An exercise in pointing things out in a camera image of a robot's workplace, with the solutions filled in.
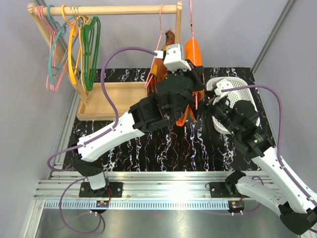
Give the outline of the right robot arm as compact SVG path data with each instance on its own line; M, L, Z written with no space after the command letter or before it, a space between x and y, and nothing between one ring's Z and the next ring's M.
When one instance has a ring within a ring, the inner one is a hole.
M316 194L297 178L277 154L272 139L256 125L259 113L251 100L238 100L234 104L228 93L206 91L206 109L220 122L233 138L233 142L271 178L276 192L249 178L244 172L235 171L225 180L229 196L250 197L273 211L291 232L302 235L317 223Z

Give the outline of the orange trousers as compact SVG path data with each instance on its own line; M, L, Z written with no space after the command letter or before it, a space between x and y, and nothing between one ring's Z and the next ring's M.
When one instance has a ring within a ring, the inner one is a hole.
M192 37L185 44L185 58L190 60L194 66L202 66L203 58L199 48L199 44L197 39ZM194 121L198 119L198 103L203 100L204 91L195 91L193 92L194 105L187 106L185 113L182 118L180 118L177 122L177 126L183 126L186 122L187 116L190 116Z

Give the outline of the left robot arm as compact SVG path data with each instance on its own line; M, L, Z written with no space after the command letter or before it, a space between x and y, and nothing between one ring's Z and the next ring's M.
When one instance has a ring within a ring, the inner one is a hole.
M88 179L90 191L96 197L107 192L104 170L96 160L114 147L141 137L173 123L182 126L187 117L197 120L203 99L204 68L189 64L189 71L178 69L169 72L165 79L156 84L156 90L111 124L98 131L80 137L76 144L78 154L74 168Z

